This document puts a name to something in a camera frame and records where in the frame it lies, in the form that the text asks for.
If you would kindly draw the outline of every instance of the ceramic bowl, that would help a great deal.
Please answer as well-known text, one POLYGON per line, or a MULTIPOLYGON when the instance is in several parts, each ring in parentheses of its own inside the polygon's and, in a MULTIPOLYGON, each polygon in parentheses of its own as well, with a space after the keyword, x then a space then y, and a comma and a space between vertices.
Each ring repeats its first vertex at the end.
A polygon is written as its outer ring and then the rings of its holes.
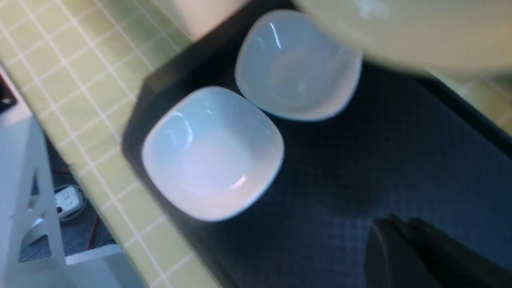
POLYGON ((252 27, 238 55, 242 94, 276 116, 303 121, 332 117, 349 103, 362 53, 344 47, 300 12, 276 10, 252 27))
POLYGON ((167 112, 142 147, 144 167, 160 192, 205 221, 236 215, 275 178, 283 138, 272 121, 240 95, 199 89, 167 112))

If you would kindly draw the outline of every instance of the black object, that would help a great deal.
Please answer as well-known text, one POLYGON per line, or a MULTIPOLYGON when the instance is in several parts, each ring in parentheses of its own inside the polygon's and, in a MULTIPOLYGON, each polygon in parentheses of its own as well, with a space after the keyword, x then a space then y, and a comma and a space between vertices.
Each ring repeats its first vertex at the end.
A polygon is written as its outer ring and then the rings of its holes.
POLYGON ((155 123, 194 90, 239 93, 238 50, 262 14, 293 8, 252 1, 150 75, 123 152, 224 287, 365 287, 371 220, 419 217, 512 269, 512 141, 438 81, 364 64, 342 114, 303 123, 269 116, 286 147, 267 192, 217 223, 188 217, 162 196, 141 159, 155 123))
POLYGON ((391 214, 372 221, 365 271, 368 287, 512 287, 512 273, 429 223, 391 214))
POLYGON ((6 80, 0 76, 0 114, 7 111, 16 103, 16 98, 14 98, 11 89, 7 86, 6 80))

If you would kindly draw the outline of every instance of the power strip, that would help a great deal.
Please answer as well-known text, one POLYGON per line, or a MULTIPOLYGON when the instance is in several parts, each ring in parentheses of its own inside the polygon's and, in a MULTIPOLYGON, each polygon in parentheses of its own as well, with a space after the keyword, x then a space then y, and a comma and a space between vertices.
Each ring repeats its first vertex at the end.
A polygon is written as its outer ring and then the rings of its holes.
POLYGON ((55 207, 59 220, 78 211, 83 205, 82 195, 75 187, 67 187, 55 194, 55 207))

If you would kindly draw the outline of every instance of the white stand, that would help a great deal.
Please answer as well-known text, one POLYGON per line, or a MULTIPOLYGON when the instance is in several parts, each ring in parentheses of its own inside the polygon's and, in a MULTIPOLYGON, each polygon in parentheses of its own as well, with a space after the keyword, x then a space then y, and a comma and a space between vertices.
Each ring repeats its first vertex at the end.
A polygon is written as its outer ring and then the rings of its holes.
POLYGON ((45 137, 1 66, 0 76, 18 101, 0 115, 0 287, 144 287, 117 245, 64 257, 45 137), (20 263, 22 248, 43 235, 51 256, 20 263))

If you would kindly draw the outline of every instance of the yellow tile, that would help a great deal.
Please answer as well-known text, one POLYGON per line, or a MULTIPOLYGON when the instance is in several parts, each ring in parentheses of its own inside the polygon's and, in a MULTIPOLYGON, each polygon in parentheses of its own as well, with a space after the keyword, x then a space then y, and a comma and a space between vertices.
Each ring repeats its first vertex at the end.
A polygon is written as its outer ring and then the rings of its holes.
POLYGON ((62 63, 50 44, 43 44, 41 47, 28 53, 25 59, 37 76, 45 74, 62 63))
POLYGON ((108 152, 119 147, 119 141, 103 120, 87 128, 77 136, 77 140, 82 144, 87 157, 92 162, 96 162, 108 152))
POLYGON ((27 66, 21 60, 16 60, 11 63, 7 67, 7 71, 9 71, 9 74, 19 89, 23 89, 23 87, 34 81, 34 78, 30 74, 27 66))
POLYGON ((192 252, 189 244, 170 221, 164 221, 152 228, 142 236, 142 240, 164 272, 192 252))
POLYGON ((140 90, 144 78, 151 73, 151 69, 142 58, 137 55, 118 67, 115 72, 131 93, 137 93, 140 90))
POLYGON ((100 208, 112 199, 92 169, 82 174, 78 182, 96 210, 100 210, 100 208))
POLYGON ((47 34, 71 22, 59 4, 55 3, 36 16, 37 21, 47 34))
POLYGON ((23 92, 23 96, 25 97, 30 109, 32 109, 34 114, 38 116, 48 112, 52 108, 39 85, 34 85, 27 89, 23 92))
POLYGON ((92 48, 87 49, 86 52, 71 60, 69 66, 75 72, 78 80, 84 85, 108 69, 92 48))
POLYGON ((512 108, 512 102, 485 81, 476 83, 462 97, 494 122, 512 108))
POLYGON ((512 136, 512 112, 509 112, 511 115, 509 115, 508 119, 501 125, 501 128, 507 132, 510 136, 512 136))
POLYGON ((85 11, 96 6, 94 0, 63 0, 62 4, 74 16, 80 16, 85 11))
POLYGON ((72 131, 77 131, 100 117, 91 101, 82 92, 64 102, 59 111, 72 131))
POLYGON ((94 41, 114 29, 114 24, 100 9, 87 14, 79 23, 87 37, 94 41))
POLYGON ((159 33, 158 28, 143 13, 137 14, 122 30, 137 48, 149 43, 159 33))
POLYGON ((148 286, 158 279, 158 271, 139 241, 128 246, 126 254, 148 286))
POLYGON ((124 132, 124 127, 128 123, 128 120, 132 114, 132 110, 135 103, 131 100, 128 100, 126 103, 121 105, 116 111, 112 112, 107 116, 110 124, 116 130, 118 135, 122 135, 124 132))
POLYGON ((491 80, 495 83, 509 98, 512 97, 512 78, 497 78, 491 80))
POLYGON ((52 41, 64 58, 69 58, 88 46, 84 36, 74 26, 70 26, 55 35, 52 41))
POLYGON ((28 18, 28 14, 18 1, 11 1, 0 8, 0 23, 8 29, 16 23, 28 18))
POLYGON ((51 0, 25 0, 30 11, 35 12, 50 3, 51 0))
POLYGON ((71 72, 64 66, 45 77, 42 80, 42 85, 46 88, 54 103, 61 102, 80 88, 71 72))
POLYGON ((174 288, 221 288, 204 264, 194 257, 180 266, 168 278, 174 288))
POLYGON ((174 23, 169 19, 169 17, 165 16, 160 8, 153 4, 153 2, 148 2, 148 6, 145 8, 145 11, 162 31, 166 31, 171 28, 177 28, 176 25, 174 25, 174 23))
POLYGON ((137 177, 120 151, 99 163, 96 168, 114 196, 137 182, 137 177))
POLYGON ((33 21, 23 23, 11 31, 10 34, 15 45, 21 52, 25 52, 27 49, 45 39, 33 21))
POLYGON ((111 66, 135 53, 135 49, 118 31, 101 40, 96 48, 111 66))
POLYGON ((101 211, 102 220, 109 226, 109 230, 116 235, 116 240, 127 243, 135 237, 128 222, 124 219, 117 207, 112 204, 101 211))
POLYGON ((0 36, 0 59, 6 63, 15 59, 17 56, 18 53, 16 53, 16 50, 14 50, 14 47, 12 47, 7 37, 0 36))
POLYGON ((80 174, 89 166, 75 141, 68 141, 59 148, 59 153, 74 173, 80 174))
POLYGON ((62 143, 70 136, 66 130, 62 120, 58 117, 56 112, 52 111, 39 120, 48 138, 52 143, 62 143))
POLYGON ((135 187, 118 202, 138 232, 163 216, 162 209, 143 186, 135 187))
POLYGON ((471 79, 466 78, 455 79, 452 76, 445 76, 439 73, 434 73, 434 75, 455 92, 458 92, 462 87, 471 82, 471 79))
POLYGON ((91 84, 87 91, 102 112, 128 98, 128 93, 111 73, 91 84))
POLYGON ((139 8, 133 1, 110 0, 106 3, 102 3, 102 5, 110 17, 117 23, 125 21, 139 11, 139 8))
POLYGON ((154 288, 168 288, 167 284, 163 280, 160 280, 154 288))
POLYGON ((184 50, 185 48, 190 46, 190 44, 192 44, 187 35, 181 32, 181 30, 178 28, 172 29, 172 31, 167 33, 167 36, 181 50, 184 50))
POLYGON ((178 51, 166 37, 160 36, 151 45, 145 47, 141 54, 154 68, 158 68, 176 56, 178 51))

